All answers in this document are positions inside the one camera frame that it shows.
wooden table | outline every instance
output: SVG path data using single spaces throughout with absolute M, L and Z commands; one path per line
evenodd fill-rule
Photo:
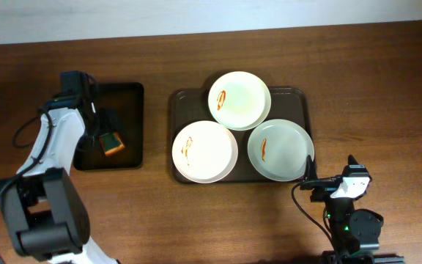
M 110 256 L 255 263 L 330 249 L 291 201 L 292 184 L 181 186 L 169 177 L 169 95 L 244 70 L 304 91 L 319 176 L 341 173 L 350 153 L 367 165 L 374 182 L 355 205 L 385 217 L 379 253 L 422 263 L 422 21 L 0 45 L 0 179 L 29 154 L 11 147 L 14 131 L 68 70 L 145 87 L 143 167 L 72 171 L 92 237 Z M 297 197 L 321 220 L 309 194 Z M 1 214 L 0 247 L 8 263 L 34 263 L 14 253 Z

small black tray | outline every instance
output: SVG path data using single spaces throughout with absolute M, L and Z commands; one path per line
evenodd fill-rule
M 99 95 L 94 99 L 96 109 L 115 109 L 119 119 L 120 138 L 125 149 L 105 156 L 96 140 L 88 151 L 76 150 L 73 164 L 77 170 L 137 169 L 143 162 L 144 88 L 140 83 L 99 84 Z M 89 147 L 83 143 L 78 149 Z
M 208 92 L 209 90 L 204 89 L 185 89 L 171 96 L 171 145 L 174 143 L 175 136 L 192 122 L 215 121 L 208 109 Z M 270 94 L 271 109 L 266 120 L 285 119 L 293 121 L 304 128 L 308 135 L 312 137 L 305 95 L 292 87 L 270 88 Z M 257 172 L 248 158 L 247 142 L 253 129 L 230 131 L 237 140 L 239 156 L 233 170 L 216 183 L 277 183 Z M 179 183 L 198 184 L 184 177 L 177 170 L 173 161 L 171 161 L 171 175 Z

light blue plate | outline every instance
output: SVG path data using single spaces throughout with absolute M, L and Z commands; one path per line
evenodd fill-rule
M 253 167 L 271 180 L 290 181 L 303 176 L 307 155 L 314 159 L 314 143 L 298 124 L 269 120 L 256 127 L 248 139 Z

white plate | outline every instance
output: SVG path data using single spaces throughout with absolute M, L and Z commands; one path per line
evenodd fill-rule
M 237 142 L 231 131 L 211 121 L 198 121 L 183 128 L 172 145 L 177 170 L 196 183 L 224 178 L 237 161 Z
M 288 120 L 269 120 L 248 139 L 248 157 L 263 176 L 290 181 L 303 176 L 307 155 L 314 159 L 314 144 L 307 132 Z
M 220 124 L 236 131 L 248 130 L 263 122 L 270 112 L 270 91 L 251 73 L 227 73 L 212 85 L 208 107 Z

ketchup stain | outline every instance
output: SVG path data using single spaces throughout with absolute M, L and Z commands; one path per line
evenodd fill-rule
M 191 147 L 191 143 L 193 140 L 191 139 L 191 136 L 188 137 L 187 142 L 185 143 L 185 157 L 187 158 L 187 165 L 190 166 L 190 163 L 188 162 L 188 149 Z
M 226 91 L 222 90 L 222 92 L 218 95 L 218 111 L 223 108 L 224 101 L 226 100 Z
M 262 160 L 263 160 L 263 162 L 266 162 L 264 160 L 264 154 L 265 154 L 264 149 L 266 148 L 266 146 L 267 146 L 267 139 L 265 138 L 265 139 L 263 139 L 263 142 L 262 142 Z

